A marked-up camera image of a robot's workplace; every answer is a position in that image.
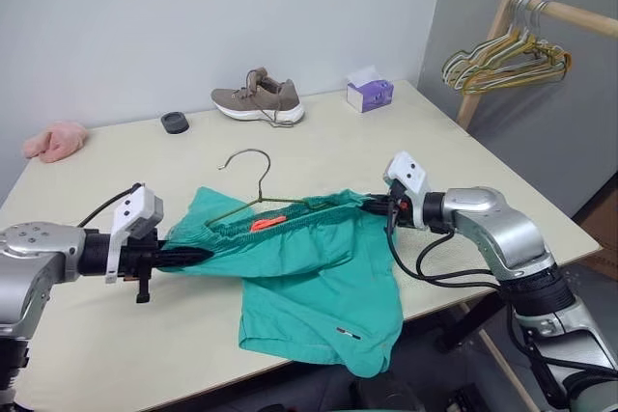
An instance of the shoelace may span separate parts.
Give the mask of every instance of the shoelace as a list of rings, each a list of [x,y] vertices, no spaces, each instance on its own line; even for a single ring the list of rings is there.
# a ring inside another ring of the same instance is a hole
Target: shoelace
[[[249,77],[251,76],[252,72],[257,72],[256,69],[251,69],[249,72],[247,72],[247,76],[244,78],[244,84],[246,87],[242,87],[239,90],[235,91],[235,94],[239,94],[240,98],[249,98],[251,96],[254,96],[257,91],[252,91],[249,87]],[[260,110],[260,112],[267,117],[266,120],[260,120],[260,121],[264,121],[265,123],[269,123],[270,127],[286,127],[286,128],[290,128],[290,127],[294,127],[295,126],[295,122],[293,121],[277,121],[277,114],[279,113],[279,111],[281,111],[281,97],[279,95],[279,93],[277,92],[277,109],[274,110],[274,114],[272,115],[273,117],[271,117],[264,108],[262,108],[256,101],[255,98],[253,98],[251,100],[251,102],[253,103],[253,105]]]

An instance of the white shoe sole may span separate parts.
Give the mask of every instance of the white shoe sole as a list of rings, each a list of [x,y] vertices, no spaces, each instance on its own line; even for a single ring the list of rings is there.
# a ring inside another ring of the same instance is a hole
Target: white shoe sole
[[[226,116],[229,116],[230,118],[234,118],[235,120],[241,120],[241,121],[256,121],[256,120],[272,121],[274,120],[274,113],[275,113],[274,110],[264,110],[264,112],[272,118],[272,120],[269,120],[267,116],[264,113],[262,113],[260,110],[236,111],[236,110],[230,110],[229,108],[225,108],[221,105],[217,105],[215,101],[213,103],[214,103],[214,106],[216,106],[221,111],[221,113],[223,113]],[[300,102],[297,106],[295,106],[291,110],[278,111],[277,121],[279,123],[296,123],[297,121],[300,120],[300,118],[302,118],[304,114],[305,114],[305,109],[302,106],[302,102]]]

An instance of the wire hanger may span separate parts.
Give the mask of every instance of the wire hanger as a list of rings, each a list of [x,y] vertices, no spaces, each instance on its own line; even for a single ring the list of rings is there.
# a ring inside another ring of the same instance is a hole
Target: wire hanger
[[[253,200],[252,202],[247,203],[246,205],[237,207],[235,209],[232,209],[231,211],[226,212],[225,214],[222,214],[218,217],[215,217],[214,219],[211,219],[210,221],[207,221],[205,223],[206,226],[209,226],[210,224],[220,221],[221,219],[231,216],[232,214],[236,214],[237,212],[240,212],[244,209],[247,209],[250,206],[253,206],[257,203],[264,203],[264,202],[269,202],[269,203],[297,203],[297,204],[303,204],[305,206],[307,206],[310,209],[320,209],[326,205],[329,205],[328,203],[324,203],[324,204],[320,204],[320,205],[316,205],[316,206],[312,206],[310,205],[308,202],[306,202],[305,200],[298,200],[298,199],[289,199],[289,198],[267,198],[263,195],[263,191],[262,191],[262,180],[264,180],[264,178],[267,176],[268,171],[270,171],[270,156],[268,156],[268,153],[266,153],[265,151],[262,150],[258,150],[258,149],[244,149],[244,150],[240,150],[237,151],[235,153],[232,153],[230,155],[230,157],[228,158],[228,160],[225,162],[225,164],[223,166],[219,166],[218,169],[222,170],[228,167],[228,164],[230,164],[230,161],[232,161],[232,159],[234,159],[235,156],[238,156],[241,153],[247,153],[249,151],[254,151],[255,153],[259,153],[262,154],[266,157],[267,159],[267,168],[264,171],[264,173],[262,174],[262,176],[260,177],[260,179],[258,180],[258,198],[256,198],[255,200]]]

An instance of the white table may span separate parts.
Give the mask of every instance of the white table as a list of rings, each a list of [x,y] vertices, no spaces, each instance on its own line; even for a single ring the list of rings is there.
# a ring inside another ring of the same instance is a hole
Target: white table
[[[344,188],[385,191],[381,175],[406,150],[429,174],[434,190],[487,185],[531,217],[560,264],[599,245],[534,188],[442,114],[407,82],[397,82],[390,106],[360,115],[343,92],[304,99],[305,120],[293,129],[240,123],[218,112],[188,115],[191,128],[168,135],[159,120],[91,131],[83,150],[45,165],[32,160],[0,209],[0,229],[46,220],[76,224],[136,181],[163,199],[160,235],[184,215],[197,187],[253,199],[264,160],[234,151],[259,148],[272,158],[265,194],[320,195]],[[92,226],[108,232],[111,211]],[[435,237],[400,233],[408,260]],[[458,236],[427,259],[427,271],[483,266],[471,242]],[[396,270],[406,318],[422,316],[482,292],[436,288]],[[240,281],[156,272],[152,302],[136,305],[135,283],[108,286],[81,278],[57,286],[31,342],[30,365],[16,383],[17,400],[37,410],[137,410],[207,391],[271,369],[284,359],[238,348]]]

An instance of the teal shorts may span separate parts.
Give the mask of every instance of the teal shorts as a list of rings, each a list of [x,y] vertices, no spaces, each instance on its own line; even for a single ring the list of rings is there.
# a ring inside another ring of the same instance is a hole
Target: teal shorts
[[[200,188],[166,248],[199,247],[214,256],[167,270],[242,278],[240,347],[374,376],[388,368],[403,318],[384,218],[361,210],[365,199],[345,190],[304,199],[309,206],[260,214],[248,208],[207,227],[242,202]],[[256,220],[277,216],[287,220],[250,232]]]

